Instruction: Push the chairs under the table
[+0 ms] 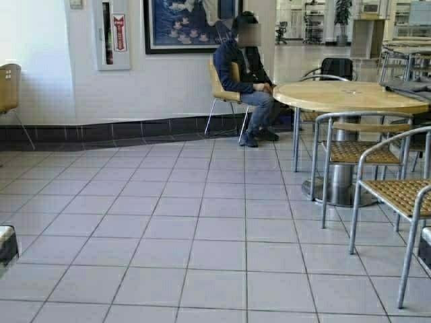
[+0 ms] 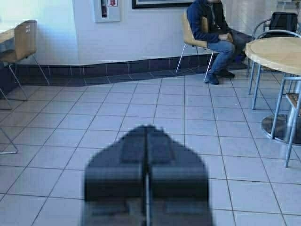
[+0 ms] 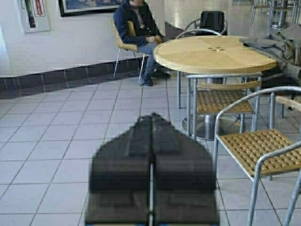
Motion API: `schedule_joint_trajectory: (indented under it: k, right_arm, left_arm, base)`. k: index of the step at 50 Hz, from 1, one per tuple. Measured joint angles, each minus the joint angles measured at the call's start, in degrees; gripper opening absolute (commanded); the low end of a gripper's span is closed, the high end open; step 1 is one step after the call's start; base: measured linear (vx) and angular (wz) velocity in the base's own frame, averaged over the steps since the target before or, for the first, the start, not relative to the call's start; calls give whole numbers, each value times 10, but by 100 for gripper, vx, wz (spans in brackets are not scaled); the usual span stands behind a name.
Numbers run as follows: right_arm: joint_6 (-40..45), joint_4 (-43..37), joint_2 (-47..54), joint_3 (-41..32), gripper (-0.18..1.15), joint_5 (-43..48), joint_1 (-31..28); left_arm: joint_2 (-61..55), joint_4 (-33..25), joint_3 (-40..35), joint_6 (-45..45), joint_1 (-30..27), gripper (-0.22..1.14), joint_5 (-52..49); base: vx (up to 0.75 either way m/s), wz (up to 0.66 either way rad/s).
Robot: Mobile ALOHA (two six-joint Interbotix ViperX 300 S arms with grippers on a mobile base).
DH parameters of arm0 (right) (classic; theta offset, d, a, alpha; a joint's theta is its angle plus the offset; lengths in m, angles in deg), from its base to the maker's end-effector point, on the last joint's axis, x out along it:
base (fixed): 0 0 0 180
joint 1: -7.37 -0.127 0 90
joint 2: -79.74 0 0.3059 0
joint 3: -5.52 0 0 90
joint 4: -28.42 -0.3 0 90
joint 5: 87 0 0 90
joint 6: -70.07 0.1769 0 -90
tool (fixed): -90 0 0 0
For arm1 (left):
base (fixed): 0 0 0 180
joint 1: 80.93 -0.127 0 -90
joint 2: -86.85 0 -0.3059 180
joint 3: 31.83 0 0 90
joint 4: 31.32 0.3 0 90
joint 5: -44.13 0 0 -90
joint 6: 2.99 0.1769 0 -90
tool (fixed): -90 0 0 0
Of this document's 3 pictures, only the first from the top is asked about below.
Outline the robot base right corner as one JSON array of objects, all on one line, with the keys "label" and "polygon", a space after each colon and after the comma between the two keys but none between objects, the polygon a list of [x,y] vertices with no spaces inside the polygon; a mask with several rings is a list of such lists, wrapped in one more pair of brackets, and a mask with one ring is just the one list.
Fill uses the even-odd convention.
[{"label": "robot base right corner", "polygon": [[430,227],[424,227],[420,235],[418,248],[418,258],[422,264],[430,271]]}]

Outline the robot base left corner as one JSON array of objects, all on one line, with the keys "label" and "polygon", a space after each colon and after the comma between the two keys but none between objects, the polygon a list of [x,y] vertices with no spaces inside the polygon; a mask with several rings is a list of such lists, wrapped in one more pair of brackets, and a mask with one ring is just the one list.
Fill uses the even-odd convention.
[{"label": "robot base left corner", "polygon": [[1,226],[1,269],[9,266],[9,263],[19,258],[20,251],[18,246],[18,239],[16,236],[15,227],[12,225]]}]

